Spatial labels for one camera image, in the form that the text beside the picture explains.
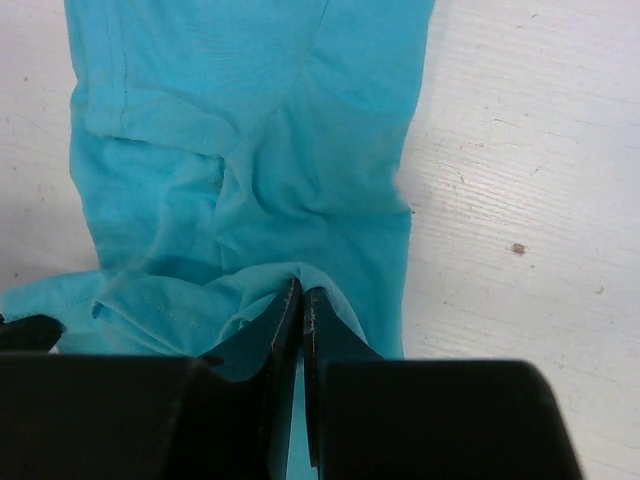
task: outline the seam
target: seam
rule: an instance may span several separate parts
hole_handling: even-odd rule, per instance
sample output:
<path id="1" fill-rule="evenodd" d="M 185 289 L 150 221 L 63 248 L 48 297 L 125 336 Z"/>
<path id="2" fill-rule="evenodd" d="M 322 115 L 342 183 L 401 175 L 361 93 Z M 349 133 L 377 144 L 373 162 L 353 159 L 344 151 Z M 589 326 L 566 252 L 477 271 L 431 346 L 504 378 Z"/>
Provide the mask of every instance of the seam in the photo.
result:
<path id="1" fill-rule="evenodd" d="M 109 74 L 111 76 L 111 81 L 109 82 L 109 88 L 110 88 L 110 93 L 111 93 L 111 103 L 113 104 L 115 102 L 115 72 L 114 72 L 114 59 L 113 59 L 113 46 L 112 46 L 112 42 L 111 42 L 111 26 L 109 23 L 109 14 L 107 13 L 107 2 L 102 2 L 102 14 L 104 16 L 104 23 L 105 26 L 107 27 L 107 38 L 108 38 L 108 44 L 109 44 Z M 114 116 L 114 110 L 111 110 L 109 112 L 109 126 L 108 126 L 108 130 L 109 133 L 111 134 L 111 136 L 115 136 L 115 133 L 113 130 L 113 116 Z"/>
<path id="2" fill-rule="evenodd" d="M 118 117 L 118 123 L 120 124 L 120 134 L 124 136 L 124 126 L 122 122 L 122 117 L 124 116 L 124 112 L 126 111 L 129 104 L 129 95 L 127 92 L 127 82 L 129 79 L 129 64 L 127 61 L 127 49 L 124 46 L 124 29 L 122 28 L 122 19 L 120 18 L 120 14 L 117 10 L 117 5 L 115 6 L 115 15 L 118 19 L 118 24 L 120 27 L 120 46 L 122 48 L 122 109 L 120 110 L 120 115 Z"/>
<path id="3" fill-rule="evenodd" d="M 324 17 L 327 13 L 327 9 L 329 8 L 329 2 L 331 0 L 327 0 L 324 4 L 324 9 L 322 10 L 322 14 L 320 14 L 320 20 L 318 21 L 318 27 L 316 28 L 316 32 L 313 36 L 313 40 L 311 42 L 311 46 L 309 47 L 309 53 L 307 53 L 307 57 L 305 58 L 304 62 L 302 62 L 302 66 L 300 67 L 300 70 L 298 71 L 298 74 L 296 75 L 295 80 L 293 81 L 293 83 L 291 84 L 291 86 L 289 87 L 289 90 L 287 91 L 287 93 L 282 97 L 282 100 L 280 100 L 278 102 L 278 104 L 272 108 L 269 113 L 267 113 L 263 118 L 262 121 L 257 122 L 255 124 L 255 126 L 251 129 L 251 131 L 247 134 L 247 135 L 243 135 L 241 139 L 239 139 L 238 141 L 236 141 L 236 143 L 229 149 L 229 153 L 227 154 L 227 156 L 233 156 L 233 153 L 235 153 L 235 151 L 240 147 L 240 145 L 243 144 L 244 140 L 248 137 L 253 136 L 253 134 L 256 132 L 256 130 L 258 130 L 262 125 L 264 125 L 267 120 L 278 110 L 280 110 L 291 98 L 291 96 L 293 95 L 293 91 L 295 90 L 296 86 L 298 85 L 298 82 L 300 81 L 300 78 L 302 78 L 302 74 L 304 73 L 304 71 L 307 68 L 307 65 L 309 65 L 309 60 L 311 60 L 311 57 L 313 56 L 313 51 L 315 50 L 316 47 L 316 43 L 318 41 L 318 35 L 320 33 L 320 29 L 322 28 L 322 25 L 324 23 Z"/>

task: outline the wood grain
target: wood grain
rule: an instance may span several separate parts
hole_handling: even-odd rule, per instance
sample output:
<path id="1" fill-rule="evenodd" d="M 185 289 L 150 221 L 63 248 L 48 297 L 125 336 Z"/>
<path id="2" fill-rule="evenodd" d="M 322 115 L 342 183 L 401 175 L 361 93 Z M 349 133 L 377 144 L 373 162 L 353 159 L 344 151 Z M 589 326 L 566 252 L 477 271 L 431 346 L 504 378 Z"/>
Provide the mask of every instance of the wood grain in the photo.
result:
<path id="1" fill-rule="evenodd" d="M 636 0 L 440 0 L 398 176 L 407 353 L 532 361 L 592 479 L 640 478 L 639 23 Z M 95 257 L 61 0 L 0 0 L 0 65 L 3 289 Z"/>

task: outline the white table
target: white table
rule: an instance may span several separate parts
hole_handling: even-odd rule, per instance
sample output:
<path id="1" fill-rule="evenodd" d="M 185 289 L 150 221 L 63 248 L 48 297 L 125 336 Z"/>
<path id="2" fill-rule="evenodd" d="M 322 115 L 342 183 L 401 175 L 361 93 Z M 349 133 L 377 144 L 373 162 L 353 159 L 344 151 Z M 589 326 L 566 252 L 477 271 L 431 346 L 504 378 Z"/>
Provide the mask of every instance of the white table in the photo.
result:
<path id="1" fill-rule="evenodd" d="M 441 0 L 425 65 L 407 353 L 532 361 L 589 478 L 640 478 L 640 2 Z M 73 84 L 62 1 L 0 0 L 0 289 L 95 266 Z"/>

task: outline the stitching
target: stitching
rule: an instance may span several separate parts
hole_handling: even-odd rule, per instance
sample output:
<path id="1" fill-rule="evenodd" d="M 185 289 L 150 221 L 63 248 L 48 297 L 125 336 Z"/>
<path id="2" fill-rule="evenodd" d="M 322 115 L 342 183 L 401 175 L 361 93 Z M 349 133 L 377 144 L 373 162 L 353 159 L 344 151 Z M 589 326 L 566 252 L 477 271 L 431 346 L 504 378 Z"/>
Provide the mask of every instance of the stitching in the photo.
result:
<path id="1" fill-rule="evenodd" d="M 118 123 L 120 124 L 120 134 L 124 135 L 124 126 L 122 124 L 122 117 L 124 116 L 124 112 L 129 105 L 129 95 L 127 92 L 127 81 L 129 78 L 129 64 L 127 62 L 127 49 L 124 47 L 124 29 L 122 28 L 122 19 L 116 8 L 116 17 L 118 18 L 118 24 L 120 25 L 120 45 L 122 46 L 122 94 L 124 96 L 122 100 L 122 110 L 120 110 L 120 116 L 118 118 Z"/>
<path id="2" fill-rule="evenodd" d="M 111 73 L 112 77 L 115 77 L 114 74 L 114 69 L 113 69 L 113 65 L 114 65 L 114 61 L 113 61 L 113 46 L 111 45 L 111 27 L 109 25 L 109 15 L 107 13 L 107 3 L 103 2 L 102 3 L 102 13 L 104 15 L 104 23 L 107 27 L 107 37 L 109 38 L 109 41 L 107 42 L 109 44 L 109 70 Z M 112 80 L 112 82 L 110 83 L 110 87 L 111 87 L 111 101 L 113 102 L 115 100 L 115 88 L 114 88 L 114 83 L 115 83 L 115 78 Z M 114 111 L 112 110 L 111 112 L 109 112 L 109 127 L 108 130 L 111 133 L 112 136 L 115 136 L 115 133 L 113 131 L 113 115 L 114 115 Z"/>

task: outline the dark spot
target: dark spot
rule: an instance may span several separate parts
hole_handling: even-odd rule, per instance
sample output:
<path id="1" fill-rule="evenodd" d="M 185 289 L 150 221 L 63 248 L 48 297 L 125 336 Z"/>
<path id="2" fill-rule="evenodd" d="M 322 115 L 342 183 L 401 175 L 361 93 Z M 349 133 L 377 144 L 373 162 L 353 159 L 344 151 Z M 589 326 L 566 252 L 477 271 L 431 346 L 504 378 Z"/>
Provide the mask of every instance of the dark spot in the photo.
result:
<path id="1" fill-rule="evenodd" d="M 527 253 L 527 250 L 529 250 L 529 247 L 527 247 L 526 245 L 522 245 L 521 243 L 514 243 L 513 245 L 511 245 L 511 251 L 521 257 L 525 253 Z"/>

